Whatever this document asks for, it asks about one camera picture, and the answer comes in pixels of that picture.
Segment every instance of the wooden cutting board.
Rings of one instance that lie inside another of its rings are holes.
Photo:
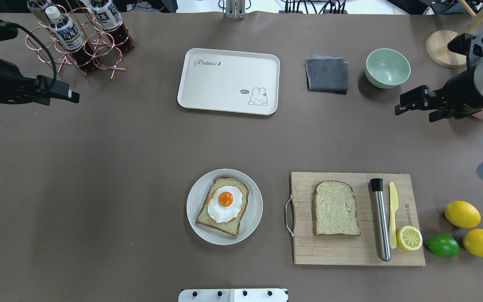
[[[394,182],[398,193],[396,229],[406,225],[418,229],[413,187],[409,174],[365,174],[292,172],[290,187],[293,204],[293,261],[295,264],[331,264],[339,266],[425,266],[424,250],[408,252],[391,249],[391,261],[378,256],[376,212],[369,193],[372,178],[383,178],[387,226],[389,225],[389,182]],[[312,232],[312,196],[314,187],[324,180],[338,180],[353,188],[357,202],[357,221],[360,237],[318,237]]]

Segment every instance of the egg white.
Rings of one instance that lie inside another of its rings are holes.
[[[219,195],[223,192],[230,192],[234,197],[230,206],[222,206],[219,204]],[[217,222],[229,222],[236,218],[242,210],[242,192],[237,187],[230,185],[217,189],[208,201],[208,214],[210,218]]]

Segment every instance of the slice of bread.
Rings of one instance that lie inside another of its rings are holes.
[[[314,235],[361,235],[353,189],[343,182],[328,180],[316,185],[312,218]]]
[[[241,191],[241,211],[238,213],[238,216],[229,222],[221,222],[217,223],[210,218],[208,214],[208,200],[212,197],[213,193],[220,187],[231,185],[233,187],[237,187]],[[249,196],[249,189],[245,184],[236,180],[231,177],[218,177],[213,180],[213,184],[210,186],[206,198],[203,202],[203,208],[197,215],[197,219],[195,223],[205,225],[207,227],[218,229],[221,232],[227,233],[232,236],[238,236],[240,230],[240,222],[242,221],[243,214],[245,214],[245,210],[247,209],[247,197]]]

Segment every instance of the wooden stand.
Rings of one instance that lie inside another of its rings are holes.
[[[460,33],[453,31],[437,31],[426,39],[426,51],[428,52],[428,55],[435,61],[435,63],[447,68],[460,68],[466,64],[466,58],[464,55],[453,53],[448,50],[448,42],[463,33],[471,33],[480,23],[483,23],[483,8],[476,15],[466,4],[465,0],[460,0],[460,2],[469,15],[473,17],[467,27]]]

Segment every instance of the plate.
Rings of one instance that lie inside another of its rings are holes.
[[[228,235],[215,228],[195,223],[197,215],[199,215],[200,210],[203,208],[203,202],[205,201],[210,186],[213,184],[213,180],[221,176],[235,178],[244,183],[249,189],[247,209],[241,218],[238,237]],[[249,176],[232,169],[213,170],[212,172],[204,174],[191,188],[186,204],[187,218],[195,233],[207,242],[215,245],[233,245],[249,237],[260,222],[262,208],[262,194],[257,184]]]
[[[184,59],[177,101],[188,109],[270,115],[277,109],[279,70],[272,54],[193,48]]]

